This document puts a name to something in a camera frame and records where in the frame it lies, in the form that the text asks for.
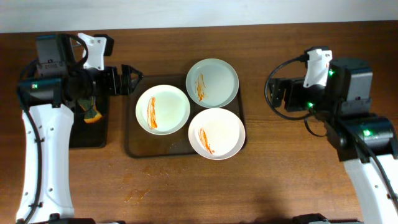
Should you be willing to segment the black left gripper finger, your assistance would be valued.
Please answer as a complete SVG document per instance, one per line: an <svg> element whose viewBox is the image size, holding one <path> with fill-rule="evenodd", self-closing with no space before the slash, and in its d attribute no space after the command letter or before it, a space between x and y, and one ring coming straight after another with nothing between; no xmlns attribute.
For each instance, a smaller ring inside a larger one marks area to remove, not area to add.
<svg viewBox="0 0 398 224"><path fill-rule="evenodd" d="M136 81L131 81L127 83L123 83L121 87L121 94L122 95L131 95L134 90L136 89L137 82Z"/></svg>
<svg viewBox="0 0 398 224"><path fill-rule="evenodd" d="M122 64L121 69L122 69L122 78L125 82L126 81L132 82L133 80L142 80L144 76L144 74L141 71L130 65Z"/></svg>

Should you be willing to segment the orange green sponge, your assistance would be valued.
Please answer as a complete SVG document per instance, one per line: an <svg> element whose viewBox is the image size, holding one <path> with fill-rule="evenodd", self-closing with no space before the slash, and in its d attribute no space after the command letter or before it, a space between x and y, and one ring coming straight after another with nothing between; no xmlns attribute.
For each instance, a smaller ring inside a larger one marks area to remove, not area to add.
<svg viewBox="0 0 398 224"><path fill-rule="evenodd" d="M86 124L93 124L103 118L103 115L96 108L96 97L79 99L78 105L83 110L83 120Z"/></svg>

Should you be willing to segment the cream plate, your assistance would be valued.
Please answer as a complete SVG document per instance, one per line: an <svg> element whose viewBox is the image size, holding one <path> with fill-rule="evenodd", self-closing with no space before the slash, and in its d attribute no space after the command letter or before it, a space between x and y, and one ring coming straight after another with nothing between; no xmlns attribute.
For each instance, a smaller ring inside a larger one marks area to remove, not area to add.
<svg viewBox="0 0 398 224"><path fill-rule="evenodd" d="M190 102L181 89L157 85L138 98L135 113L137 122L145 131L164 136L185 125L190 116Z"/></svg>

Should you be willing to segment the white plate with sauce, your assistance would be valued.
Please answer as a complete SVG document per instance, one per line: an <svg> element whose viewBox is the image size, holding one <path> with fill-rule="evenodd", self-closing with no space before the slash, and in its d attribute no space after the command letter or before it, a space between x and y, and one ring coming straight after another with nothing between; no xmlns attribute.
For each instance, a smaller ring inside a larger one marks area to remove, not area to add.
<svg viewBox="0 0 398 224"><path fill-rule="evenodd" d="M188 128L191 147L202 157L224 160L233 157L244 146L246 129L240 118L222 108L199 112Z"/></svg>

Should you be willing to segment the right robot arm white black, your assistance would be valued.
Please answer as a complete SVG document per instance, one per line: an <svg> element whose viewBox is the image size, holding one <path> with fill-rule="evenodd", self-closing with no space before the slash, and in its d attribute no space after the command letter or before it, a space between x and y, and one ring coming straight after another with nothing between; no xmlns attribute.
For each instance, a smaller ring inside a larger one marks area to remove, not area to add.
<svg viewBox="0 0 398 224"><path fill-rule="evenodd" d="M307 73L320 72L324 84L308 84L304 78L275 78L292 62L305 62ZM267 78L264 95L270 109L305 111L299 121L315 118L326 129L325 137L336 149L339 161L355 189L364 223L397 223L397 134L393 124L370 111L373 71L358 58L333 59L321 66L308 56L288 60Z"/></svg>

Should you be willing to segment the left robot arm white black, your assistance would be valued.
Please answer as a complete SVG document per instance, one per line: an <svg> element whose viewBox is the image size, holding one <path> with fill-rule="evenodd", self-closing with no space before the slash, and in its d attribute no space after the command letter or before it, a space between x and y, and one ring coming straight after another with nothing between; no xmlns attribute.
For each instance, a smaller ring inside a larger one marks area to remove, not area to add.
<svg viewBox="0 0 398 224"><path fill-rule="evenodd" d="M26 139L16 222L92 223L74 214L69 150L105 145L111 97L131 95L143 74L104 64L114 45L106 34L41 35L35 43L37 58L16 90Z"/></svg>

